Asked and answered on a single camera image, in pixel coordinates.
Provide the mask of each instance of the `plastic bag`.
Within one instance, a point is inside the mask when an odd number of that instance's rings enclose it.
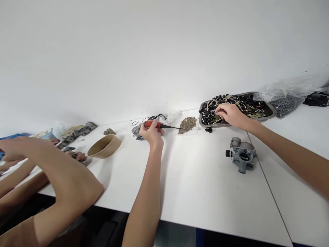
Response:
[[[278,112],[278,118],[284,118],[296,110],[315,90],[317,77],[296,77],[282,79],[261,87],[254,94],[254,100],[269,102]]]
[[[171,126],[180,117],[180,115],[180,111],[175,111],[172,113],[162,114],[161,116],[157,117],[156,120],[165,125]]]

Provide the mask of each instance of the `gray carburetor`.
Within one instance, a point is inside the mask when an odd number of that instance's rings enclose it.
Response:
[[[233,151],[226,150],[226,157],[232,157],[232,162],[236,164],[239,169],[238,171],[242,174],[246,173],[246,169],[254,169],[254,158],[257,157],[255,147],[248,143],[242,142],[240,138],[233,137],[230,148],[233,148]]]

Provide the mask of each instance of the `forearm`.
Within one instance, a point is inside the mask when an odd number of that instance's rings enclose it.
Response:
[[[153,246],[160,219],[161,148],[150,150],[144,177],[131,209],[122,246]]]
[[[29,158],[47,175],[56,202],[69,201],[79,207],[84,202],[95,202],[103,190],[89,169],[53,146],[34,152]]]
[[[48,183],[48,178],[40,172],[0,199],[0,216],[22,205]]]
[[[15,188],[23,181],[35,168],[35,163],[31,160],[25,161],[18,169],[0,181],[0,198]]]
[[[294,172],[329,198],[329,161],[276,134],[259,122],[246,129],[271,148]]]

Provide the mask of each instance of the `blue object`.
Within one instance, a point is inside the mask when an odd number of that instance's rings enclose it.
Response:
[[[50,132],[48,132],[47,134],[45,134],[43,137],[41,137],[42,139],[45,139],[45,140],[49,140],[49,139],[52,139],[52,138],[56,138],[56,136],[54,136],[54,134],[52,133],[52,129]]]

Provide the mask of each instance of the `hand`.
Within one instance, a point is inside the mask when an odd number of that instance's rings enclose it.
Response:
[[[141,124],[141,129],[139,130],[139,134],[144,137],[145,140],[148,141],[150,146],[157,146],[162,145],[163,146],[163,140],[161,136],[164,136],[165,132],[163,129],[157,129],[155,128],[158,124],[157,120],[153,120],[151,127],[146,128],[144,126],[144,123]]]
[[[218,105],[215,114],[224,118],[224,120],[230,125],[246,131],[249,126],[258,123],[257,120],[248,118],[236,107],[236,105],[232,104]]]
[[[54,144],[54,145],[57,145],[58,143],[61,142],[61,140],[60,140],[60,139],[57,139],[57,138],[51,138],[51,139],[49,139],[49,141],[50,141],[52,144]]]
[[[72,157],[73,154],[76,154],[76,160],[77,161],[81,161],[81,162],[84,162],[87,160],[88,156],[86,156],[86,154],[84,153],[81,153],[81,152],[77,152],[77,153],[74,153],[72,151],[67,151],[66,154],[68,154],[69,156]]]
[[[32,137],[16,137],[0,141],[0,149],[6,153],[3,161],[23,160],[33,152],[42,152],[46,147],[55,148],[48,140]]]

